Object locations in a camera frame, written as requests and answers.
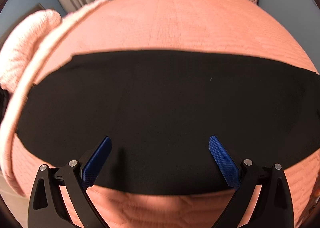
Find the grey bed headboard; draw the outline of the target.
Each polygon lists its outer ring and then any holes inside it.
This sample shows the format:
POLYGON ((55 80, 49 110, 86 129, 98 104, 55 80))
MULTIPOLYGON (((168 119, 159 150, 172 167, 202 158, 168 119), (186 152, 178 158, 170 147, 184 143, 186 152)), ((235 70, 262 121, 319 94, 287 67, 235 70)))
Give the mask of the grey bed headboard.
POLYGON ((44 7, 38 3, 36 4, 32 9, 28 10, 24 15, 20 16, 2 35, 0 38, 1 46, 3 46, 4 42, 7 40, 8 36, 11 34, 12 30, 20 23, 22 22, 26 17, 29 15, 44 10, 44 7))

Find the pink floral pillow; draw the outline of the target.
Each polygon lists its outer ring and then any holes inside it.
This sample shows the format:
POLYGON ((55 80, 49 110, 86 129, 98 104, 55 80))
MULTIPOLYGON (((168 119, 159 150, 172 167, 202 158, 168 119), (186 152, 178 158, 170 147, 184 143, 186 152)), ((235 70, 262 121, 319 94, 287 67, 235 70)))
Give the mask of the pink floral pillow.
POLYGON ((14 93, 40 41, 61 23, 55 10, 37 11, 21 21, 1 48, 1 88, 14 93))

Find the light pink folded blanket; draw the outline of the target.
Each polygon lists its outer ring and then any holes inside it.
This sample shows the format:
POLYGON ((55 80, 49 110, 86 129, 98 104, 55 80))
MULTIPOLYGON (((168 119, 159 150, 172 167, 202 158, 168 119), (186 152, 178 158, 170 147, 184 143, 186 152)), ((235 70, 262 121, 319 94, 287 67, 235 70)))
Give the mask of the light pink folded blanket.
POLYGON ((61 17, 61 23, 51 30, 39 43, 37 50, 25 68, 17 87, 12 93, 7 111, 1 123, 1 170, 7 184, 20 196, 25 196, 21 186, 18 184, 12 170, 12 144, 16 137, 16 128, 27 101, 27 94, 34 84, 34 80, 47 59, 54 52, 61 40, 78 24, 85 20, 95 10, 106 4, 108 0, 95 0, 82 6, 79 10, 61 17))

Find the black pants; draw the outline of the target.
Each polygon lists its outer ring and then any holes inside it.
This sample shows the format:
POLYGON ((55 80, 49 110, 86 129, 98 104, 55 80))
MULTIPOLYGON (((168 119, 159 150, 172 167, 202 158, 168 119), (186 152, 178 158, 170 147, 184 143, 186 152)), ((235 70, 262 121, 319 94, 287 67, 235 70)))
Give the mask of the black pants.
POLYGON ((104 137, 97 185, 192 195, 228 185, 209 152, 288 168, 319 149, 319 75, 275 60, 168 50, 74 56, 28 93, 17 136, 60 167, 104 137))

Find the black garment beside pillow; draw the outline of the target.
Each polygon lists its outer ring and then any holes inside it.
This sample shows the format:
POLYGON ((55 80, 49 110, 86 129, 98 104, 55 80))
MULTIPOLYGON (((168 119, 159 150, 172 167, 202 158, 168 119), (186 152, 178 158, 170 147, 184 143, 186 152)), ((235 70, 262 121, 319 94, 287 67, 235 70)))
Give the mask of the black garment beside pillow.
POLYGON ((11 97, 12 93, 0 88, 0 123, 2 123, 4 119, 11 97))

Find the pink quilted bedspread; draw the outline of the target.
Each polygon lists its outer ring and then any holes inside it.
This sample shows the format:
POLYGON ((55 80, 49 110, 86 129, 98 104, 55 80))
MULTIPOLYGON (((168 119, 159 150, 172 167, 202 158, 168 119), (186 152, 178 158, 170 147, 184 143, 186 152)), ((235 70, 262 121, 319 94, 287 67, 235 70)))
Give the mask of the pink quilted bedspread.
MULTIPOLYGON (((34 80, 71 60, 72 54, 125 49, 169 49, 245 54, 317 72, 293 36, 247 0, 111 0, 73 28, 57 45, 34 80)), ((30 197, 38 167, 49 162, 29 152, 17 134, 12 170, 30 197)), ((293 195, 295 227, 319 197, 319 149, 285 170, 293 195)), ((134 195, 101 186, 89 188, 111 227, 210 227, 233 190, 204 195, 134 195)))

